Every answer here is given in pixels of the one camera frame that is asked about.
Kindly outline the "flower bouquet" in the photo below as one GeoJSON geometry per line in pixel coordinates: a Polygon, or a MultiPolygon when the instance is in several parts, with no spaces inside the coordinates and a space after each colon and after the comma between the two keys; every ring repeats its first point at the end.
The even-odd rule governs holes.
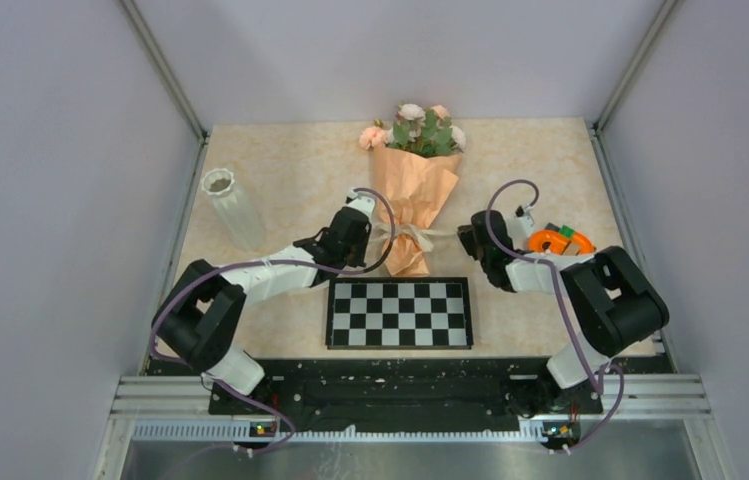
{"type": "Polygon", "coordinates": [[[391,207],[380,212],[386,271],[393,277],[430,275],[426,255],[437,240],[455,236],[433,223],[459,181],[465,132],[442,105],[402,103],[389,125],[374,121],[358,144],[371,153],[372,188],[391,207]]]}

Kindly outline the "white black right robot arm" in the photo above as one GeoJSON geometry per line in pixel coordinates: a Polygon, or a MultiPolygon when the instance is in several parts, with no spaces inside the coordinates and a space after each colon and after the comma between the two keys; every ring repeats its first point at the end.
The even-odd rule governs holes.
{"type": "Polygon", "coordinates": [[[665,327],[670,314],[622,247],[576,256],[527,252],[514,245],[516,224],[481,211],[457,237],[495,288],[556,298],[570,342],[547,361],[536,397],[544,409],[562,412],[576,400],[577,385],[595,383],[613,357],[665,327]]]}

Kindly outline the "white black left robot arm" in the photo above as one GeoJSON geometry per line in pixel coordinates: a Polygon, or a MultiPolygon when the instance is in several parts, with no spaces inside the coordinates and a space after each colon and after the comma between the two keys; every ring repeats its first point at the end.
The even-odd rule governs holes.
{"type": "Polygon", "coordinates": [[[316,235],[227,269],[205,260],[188,265],[163,301],[153,337],[198,373],[231,387],[233,401],[247,413],[269,404],[265,371],[233,344],[242,313],[281,294],[312,289],[363,267],[371,233],[373,205],[351,201],[316,235]]]}

